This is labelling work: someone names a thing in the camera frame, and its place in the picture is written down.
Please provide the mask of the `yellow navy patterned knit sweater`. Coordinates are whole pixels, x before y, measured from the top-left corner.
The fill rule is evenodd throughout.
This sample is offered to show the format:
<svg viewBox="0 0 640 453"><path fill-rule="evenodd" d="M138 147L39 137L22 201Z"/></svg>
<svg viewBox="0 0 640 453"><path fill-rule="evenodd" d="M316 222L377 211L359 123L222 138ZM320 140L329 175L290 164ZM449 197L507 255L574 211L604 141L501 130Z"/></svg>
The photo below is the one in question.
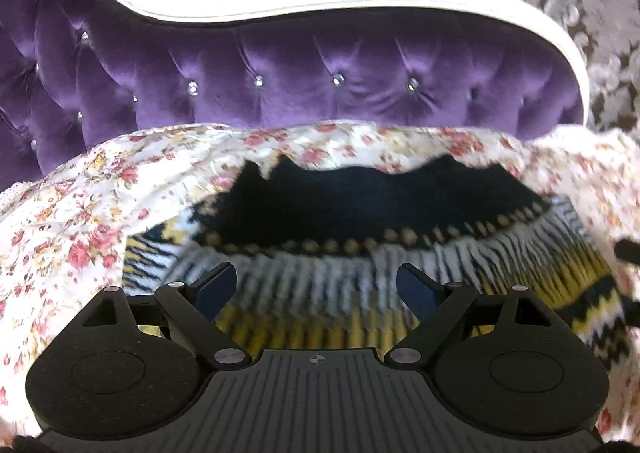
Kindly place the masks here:
<svg viewBox="0 0 640 453"><path fill-rule="evenodd" d="M488 295L529 287L606 367L631 351L625 299L570 200L499 165L444 155L388 174L247 162L227 192L131 235L122 285L148 295L224 262L236 289L218 322L250 353L390 349L414 324L401 265Z"/></svg>

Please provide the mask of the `floral bedspread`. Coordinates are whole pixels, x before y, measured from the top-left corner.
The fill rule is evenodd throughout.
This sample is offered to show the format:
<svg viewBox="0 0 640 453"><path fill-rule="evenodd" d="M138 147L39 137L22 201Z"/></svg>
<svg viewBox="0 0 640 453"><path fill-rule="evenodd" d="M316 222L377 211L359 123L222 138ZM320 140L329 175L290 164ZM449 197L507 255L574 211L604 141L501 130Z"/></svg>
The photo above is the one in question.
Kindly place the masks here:
<svg viewBox="0 0 640 453"><path fill-rule="evenodd" d="M639 234L639 145L613 130L562 126L522 142L487 129L339 121L288 129L194 124L100 144L1 195L1 436L36 435L25 377L40 352L102 287L122 276L126 239L227 191L245 161L286 156L307 169L406 171L448 154L503 165L539 193L570 198L605 257Z"/></svg>

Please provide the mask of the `purple tufted headboard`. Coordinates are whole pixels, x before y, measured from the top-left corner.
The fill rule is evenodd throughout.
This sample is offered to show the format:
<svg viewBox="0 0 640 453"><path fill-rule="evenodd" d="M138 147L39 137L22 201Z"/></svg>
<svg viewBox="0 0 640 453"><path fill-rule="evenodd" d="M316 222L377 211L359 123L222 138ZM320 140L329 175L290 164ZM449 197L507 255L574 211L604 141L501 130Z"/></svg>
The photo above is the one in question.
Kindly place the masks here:
<svg viewBox="0 0 640 453"><path fill-rule="evenodd" d="M518 0L1 0L1 184L176 124L583 124L573 41Z"/></svg>

